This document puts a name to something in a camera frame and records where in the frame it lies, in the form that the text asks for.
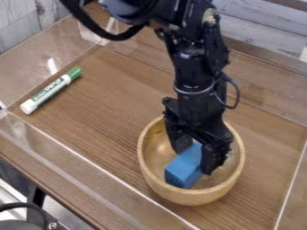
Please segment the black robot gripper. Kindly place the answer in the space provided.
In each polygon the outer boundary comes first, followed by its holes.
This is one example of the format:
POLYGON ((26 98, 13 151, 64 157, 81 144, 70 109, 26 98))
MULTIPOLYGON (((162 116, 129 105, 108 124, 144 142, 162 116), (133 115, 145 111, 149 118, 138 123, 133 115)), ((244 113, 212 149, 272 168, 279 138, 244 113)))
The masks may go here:
POLYGON ((233 135, 222 121, 226 108, 226 87, 209 86, 192 91, 173 87, 177 98, 165 97, 165 129, 170 148, 180 154, 193 143, 200 142, 200 170, 205 175, 224 164, 230 151, 233 135))

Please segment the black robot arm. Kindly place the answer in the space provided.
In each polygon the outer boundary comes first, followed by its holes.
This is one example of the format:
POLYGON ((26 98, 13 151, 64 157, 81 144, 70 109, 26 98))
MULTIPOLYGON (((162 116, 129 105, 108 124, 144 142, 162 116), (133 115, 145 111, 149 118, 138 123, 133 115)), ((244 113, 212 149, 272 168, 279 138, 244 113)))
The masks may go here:
POLYGON ((77 0, 60 0, 78 22, 101 38, 130 39, 150 28, 164 41, 174 79, 174 98, 164 98, 164 122, 170 147, 178 154, 201 144, 200 170, 210 174, 225 162, 233 135, 222 121, 226 86, 222 73, 229 49, 220 32, 220 15, 212 0, 97 0, 102 10, 129 28, 109 33, 86 14, 77 0))

